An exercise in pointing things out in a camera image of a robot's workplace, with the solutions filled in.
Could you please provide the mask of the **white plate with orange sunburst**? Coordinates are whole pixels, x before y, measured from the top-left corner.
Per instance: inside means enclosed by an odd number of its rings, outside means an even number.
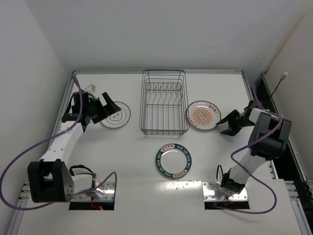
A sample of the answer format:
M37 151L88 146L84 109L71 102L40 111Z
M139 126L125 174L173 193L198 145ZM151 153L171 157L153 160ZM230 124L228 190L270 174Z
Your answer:
M194 128L201 131L211 131L218 126L222 120L219 108L205 100L198 100L191 103L186 109L186 116Z

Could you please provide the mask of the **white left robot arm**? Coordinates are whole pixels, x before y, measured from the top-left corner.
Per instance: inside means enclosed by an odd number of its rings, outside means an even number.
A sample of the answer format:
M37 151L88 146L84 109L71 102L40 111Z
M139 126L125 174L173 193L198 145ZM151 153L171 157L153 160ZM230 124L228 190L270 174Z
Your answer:
M106 105L91 92L74 92L61 119L59 133L43 156L27 168L34 203L70 202L74 195L95 187L94 172L75 174L68 167L71 153L91 123L97 124L121 111L107 93Z

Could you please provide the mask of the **white plate with flower emblem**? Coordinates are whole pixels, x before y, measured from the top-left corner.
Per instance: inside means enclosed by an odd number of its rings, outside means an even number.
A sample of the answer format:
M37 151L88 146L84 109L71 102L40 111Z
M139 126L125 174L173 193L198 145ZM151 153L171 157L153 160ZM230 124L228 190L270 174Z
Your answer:
M121 110L100 122L102 126L109 129L118 129L123 127L128 123L131 117L131 110L127 104L119 101L116 101L115 104Z

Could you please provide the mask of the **white plate with teal rim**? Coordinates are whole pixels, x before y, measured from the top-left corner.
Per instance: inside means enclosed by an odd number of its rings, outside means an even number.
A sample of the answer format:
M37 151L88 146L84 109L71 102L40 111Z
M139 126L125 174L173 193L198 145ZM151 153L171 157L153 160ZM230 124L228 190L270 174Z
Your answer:
M155 157L156 169L167 179L181 179L191 169L192 157L186 147L178 143L169 143L161 147Z

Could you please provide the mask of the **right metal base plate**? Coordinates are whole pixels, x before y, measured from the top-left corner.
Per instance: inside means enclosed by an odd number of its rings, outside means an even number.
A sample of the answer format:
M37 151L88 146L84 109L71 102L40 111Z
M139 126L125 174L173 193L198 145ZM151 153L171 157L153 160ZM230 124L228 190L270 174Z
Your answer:
M221 189L218 181L202 182L202 191L204 202L248 202L246 188L244 188L239 194L227 196Z

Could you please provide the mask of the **metal base plate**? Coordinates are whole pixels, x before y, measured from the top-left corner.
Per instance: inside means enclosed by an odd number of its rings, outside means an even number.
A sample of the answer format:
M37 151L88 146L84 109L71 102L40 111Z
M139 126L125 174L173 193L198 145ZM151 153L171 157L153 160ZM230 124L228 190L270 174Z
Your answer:
M102 186L90 193L77 194L73 196L71 202L94 202L110 203L114 201L115 182L105 182Z
M244 188L239 194L227 196L221 189L218 181L202 182L202 191L204 202L248 202L246 188Z

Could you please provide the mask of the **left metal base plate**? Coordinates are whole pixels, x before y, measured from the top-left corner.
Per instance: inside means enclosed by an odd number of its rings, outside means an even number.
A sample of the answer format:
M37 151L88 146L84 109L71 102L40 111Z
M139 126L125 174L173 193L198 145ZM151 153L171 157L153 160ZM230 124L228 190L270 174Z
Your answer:
M71 202L94 202L110 203L114 201L115 182L105 182L102 186L90 193L77 194L73 196Z

